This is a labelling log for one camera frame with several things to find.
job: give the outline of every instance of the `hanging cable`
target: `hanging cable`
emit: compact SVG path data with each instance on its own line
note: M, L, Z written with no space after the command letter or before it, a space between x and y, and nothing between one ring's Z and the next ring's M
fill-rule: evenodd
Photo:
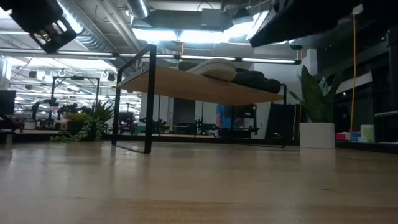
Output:
M353 121L354 121L354 99L355 99L355 81L356 81L356 21L355 13L353 14L353 25L354 25L354 85L353 85L353 97L351 99L351 122L349 126L350 139L353 136Z

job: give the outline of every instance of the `pipe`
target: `pipe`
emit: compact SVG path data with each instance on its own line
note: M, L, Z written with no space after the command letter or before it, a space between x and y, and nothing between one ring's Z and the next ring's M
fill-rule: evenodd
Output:
M109 12L118 20L119 25L122 27L122 29L126 32L126 34L129 36L130 40L134 43L134 45L138 48L138 51L141 51L142 47L137 39L137 37L134 35L132 32L131 28L128 28L128 26L124 23L123 18L120 16L119 12L115 9L112 3L110 3L109 0L101 0L105 3L107 6Z
M75 39L81 45L93 52L115 52L117 51L104 34L95 26L93 21L80 9L73 0L58 0L59 4L68 11L70 15L82 26L83 31ZM107 61L116 68L122 67L126 61L118 58L117 60Z
M138 47L134 44L134 42L126 35L126 33L118 26L118 23L114 20L112 15L106 9L105 5L102 3L101 0L97 0L98 7L105 13L105 16L111 21L113 27L120 33L124 41L132 48L133 51L139 52Z
M134 18L143 19L150 13L147 0L126 0L126 5Z

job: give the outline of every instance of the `wooden table surface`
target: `wooden table surface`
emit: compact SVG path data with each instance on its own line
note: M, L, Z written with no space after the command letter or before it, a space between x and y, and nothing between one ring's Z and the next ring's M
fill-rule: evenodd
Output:
M397 155L166 142L151 155L108 142L11 147L0 151L2 224L398 220Z

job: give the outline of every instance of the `wooden shelf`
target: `wooden shelf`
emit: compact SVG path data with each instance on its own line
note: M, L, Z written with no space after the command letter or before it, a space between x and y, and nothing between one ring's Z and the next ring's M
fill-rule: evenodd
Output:
M146 93L148 77L149 71L127 77L118 83L118 88ZM155 94L231 106L283 100L279 94L163 66L156 66Z

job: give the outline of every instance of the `black monitor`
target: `black monitor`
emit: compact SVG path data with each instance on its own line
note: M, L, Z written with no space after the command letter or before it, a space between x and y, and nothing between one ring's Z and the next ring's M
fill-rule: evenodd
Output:
M13 115L17 91L0 90L0 114Z

